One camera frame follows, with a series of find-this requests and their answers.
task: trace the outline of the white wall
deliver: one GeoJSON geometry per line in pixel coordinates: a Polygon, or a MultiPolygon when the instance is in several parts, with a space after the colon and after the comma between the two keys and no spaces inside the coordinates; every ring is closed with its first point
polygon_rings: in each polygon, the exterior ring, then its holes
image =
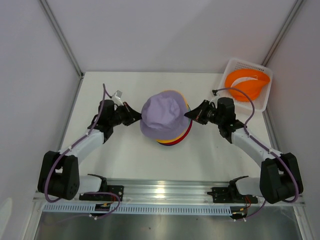
{"type": "Polygon", "coordinates": [[[48,0],[83,71],[262,63],[295,0],[48,0]]]}
{"type": "Polygon", "coordinates": [[[268,67],[269,108],[283,151],[296,155],[313,230],[320,238],[320,1],[307,0],[268,67]]]}
{"type": "Polygon", "coordinates": [[[78,77],[36,0],[1,1],[0,36],[0,204],[13,199],[2,239],[17,240],[78,77]]]}

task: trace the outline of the gray floor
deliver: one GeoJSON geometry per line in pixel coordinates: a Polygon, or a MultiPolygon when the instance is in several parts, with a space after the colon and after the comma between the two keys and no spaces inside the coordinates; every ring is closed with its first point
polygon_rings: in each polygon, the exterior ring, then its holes
{"type": "Polygon", "coordinates": [[[35,240],[301,240],[292,207],[265,207],[247,222],[224,216],[112,214],[93,220],[44,212],[35,240]]]}

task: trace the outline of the white table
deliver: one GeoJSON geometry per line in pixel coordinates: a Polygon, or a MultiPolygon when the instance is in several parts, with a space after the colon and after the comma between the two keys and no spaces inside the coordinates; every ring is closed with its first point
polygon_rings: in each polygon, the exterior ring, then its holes
{"type": "MultiPolygon", "coordinates": [[[[191,109],[212,98],[222,74],[161,72],[87,72],[65,135],[66,147],[81,137],[98,113],[105,83],[112,95],[122,91],[121,99],[140,112],[149,97],[163,90],[177,90],[191,109]]],[[[249,112],[236,109],[245,121],[249,112]]],[[[257,112],[249,122],[251,131],[270,143],[265,122],[257,112]]],[[[80,165],[80,174],[98,174],[115,179],[229,181],[239,176],[260,176],[258,165],[241,149],[219,134],[214,124],[193,123],[188,136],[175,146],[162,146],[145,137],[138,122],[114,128],[110,139],[93,151],[80,165]]]]}

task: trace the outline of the orange cap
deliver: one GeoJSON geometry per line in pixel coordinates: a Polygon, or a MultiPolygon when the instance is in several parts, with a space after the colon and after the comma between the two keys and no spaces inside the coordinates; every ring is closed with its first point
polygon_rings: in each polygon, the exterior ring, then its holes
{"type": "MultiPolygon", "coordinates": [[[[231,72],[225,79],[224,86],[226,88],[236,88],[243,92],[245,92],[251,100],[255,100],[262,88],[270,82],[270,78],[268,75],[263,73],[262,71],[254,70],[254,69],[239,69],[231,72]],[[233,83],[240,79],[244,78],[244,81],[239,81],[239,83],[233,83]]],[[[249,100],[244,96],[241,92],[236,90],[228,90],[230,94],[240,102],[249,102],[249,100]]]]}

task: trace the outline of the white basket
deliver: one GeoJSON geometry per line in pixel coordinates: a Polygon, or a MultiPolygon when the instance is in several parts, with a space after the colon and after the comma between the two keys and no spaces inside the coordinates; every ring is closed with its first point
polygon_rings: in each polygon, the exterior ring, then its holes
{"type": "MultiPolygon", "coordinates": [[[[222,79],[221,79],[221,82],[219,85],[219,89],[225,87],[225,81],[226,81],[227,76],[230,73],[234,72],[235,70],[239,70],[239,69],[255,69],[255,70],[258,70],[258,71],[265,73],[270,78],[270,82],[262,88],[261,93],[258,96],[258,98],[253,101],[255,110],[258,112],[263,112],[267,107],[267,102],[268,102],[271,83],[272,83],[273,72],[271,71],[271,69],[264,67],[264,66],[261,66],[261,65],[258,65],[258,64],[255,64],[255,63],[240,60],[237,58],[231,58],[227,64],[225,70],[224,70],[224,73],[223,73],[223,76],[222,76],[222,79]]],[[[221,97],[233,98],[232,95],[227,90],[219,91],[219,95],[221,97]]],[[[252,109],[250,102],[238,101],[234,98],[233,98],[233,100],[234,100],[234,105],[236,105],[236,106],[239,106],[244,109],[249,109],[249,110],[252,109]]]]}

